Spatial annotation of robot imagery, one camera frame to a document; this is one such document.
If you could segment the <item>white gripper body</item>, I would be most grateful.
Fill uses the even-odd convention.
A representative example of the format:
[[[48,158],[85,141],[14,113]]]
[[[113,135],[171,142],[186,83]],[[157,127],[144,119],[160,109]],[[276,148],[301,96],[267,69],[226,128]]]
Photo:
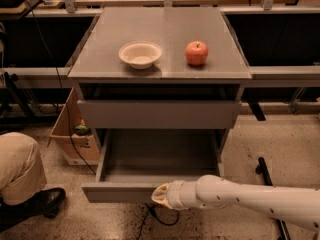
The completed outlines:
[[[195,181],[174,181],[167,194],[168,207],[175,210],[194,208],[197,204]]]

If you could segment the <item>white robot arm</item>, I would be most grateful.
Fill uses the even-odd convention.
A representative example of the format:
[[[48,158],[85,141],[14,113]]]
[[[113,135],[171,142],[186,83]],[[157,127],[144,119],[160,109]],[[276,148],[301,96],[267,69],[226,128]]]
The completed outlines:
[[[204,175],[196,181],[164,183],[153,191],[151,199],[174,210],[239,205],[312,230],[314,240],[320,240],[319,189],[240,184]]]

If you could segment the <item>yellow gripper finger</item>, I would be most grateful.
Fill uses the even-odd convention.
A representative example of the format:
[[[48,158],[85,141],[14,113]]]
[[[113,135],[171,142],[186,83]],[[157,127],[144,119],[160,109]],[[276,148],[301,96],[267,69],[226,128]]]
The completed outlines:
[[[157,204],[159,204],[159,205],[162,205],[162,206],[164,206],[164,207],[166,207],[166,208],[169,208],[169,209],[172,208],[172,206],[170,205],[167,197],[164,196],[164,195],[160,195],[160,196],[155,196],[155,195],[153,195],[153,196],[151,197],[151,199],[152,199],[153,202],[155,202],[155,203],[157,203]]]
[[[153,196],[161,196],[161,195],[165,195],[169,188],[170,188],[171,184],[170,183],[164,183],[160,186],[158,186],[152,193]]]

